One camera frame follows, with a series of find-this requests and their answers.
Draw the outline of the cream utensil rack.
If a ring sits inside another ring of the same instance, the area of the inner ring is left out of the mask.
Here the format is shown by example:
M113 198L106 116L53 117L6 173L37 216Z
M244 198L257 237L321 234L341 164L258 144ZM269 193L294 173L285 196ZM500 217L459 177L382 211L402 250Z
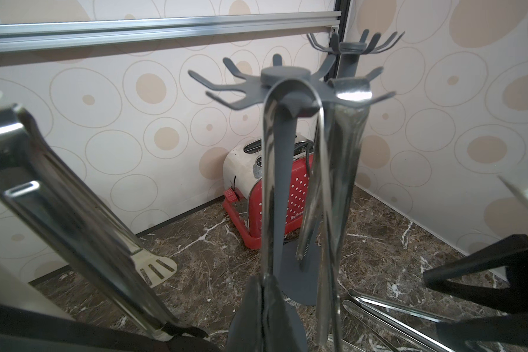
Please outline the cream utensil rack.
M75 321L67 312L63 311L28 283L20 281L1 264L0 304L29 312L49 315L55 318Z

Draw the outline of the dark grey rack back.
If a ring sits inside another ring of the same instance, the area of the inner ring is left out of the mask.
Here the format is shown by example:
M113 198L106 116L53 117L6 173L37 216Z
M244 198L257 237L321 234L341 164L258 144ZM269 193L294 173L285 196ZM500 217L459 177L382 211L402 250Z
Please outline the dark grey rack back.
M277 279L281 268L290 178L297 120L317 117L315 165L320 178L320 209L325 233L318 292L318 342L332 337L336 351L342 346L340 271L346 221L361 150L360 139L370 107L378 102L371 82L383 72L377 67L362 77L323 81L334 56L312 73L285 66L280 55L259 76L240 72L229 58L223 62L239 84L213 84L198 73L194 80L217 99L223 90L239 91L243 98L230 103L232 110L263 105L261 272L249 279L241 306L230 325L228 351L300 351L294 322Z

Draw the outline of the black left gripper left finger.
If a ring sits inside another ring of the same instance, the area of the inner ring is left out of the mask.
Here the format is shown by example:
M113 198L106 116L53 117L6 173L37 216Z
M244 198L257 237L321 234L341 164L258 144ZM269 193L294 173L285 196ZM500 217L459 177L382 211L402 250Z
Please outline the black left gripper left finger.
M262 351L263 286L259 276L249 277L240 307L230 324L226 351Z

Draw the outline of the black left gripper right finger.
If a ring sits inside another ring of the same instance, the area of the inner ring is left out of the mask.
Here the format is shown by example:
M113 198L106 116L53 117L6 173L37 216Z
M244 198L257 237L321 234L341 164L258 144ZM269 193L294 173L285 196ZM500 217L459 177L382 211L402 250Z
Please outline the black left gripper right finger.
M273 275L263 277L263 350L307 351L302 323L293 317Z

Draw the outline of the black handled steel tongs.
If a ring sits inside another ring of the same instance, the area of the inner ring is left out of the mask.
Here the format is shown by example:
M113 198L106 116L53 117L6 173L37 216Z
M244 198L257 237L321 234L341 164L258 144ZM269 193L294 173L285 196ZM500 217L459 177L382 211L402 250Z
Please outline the black handled steel tongs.
M199 337L162 342L0 304L0 351L219 351Z

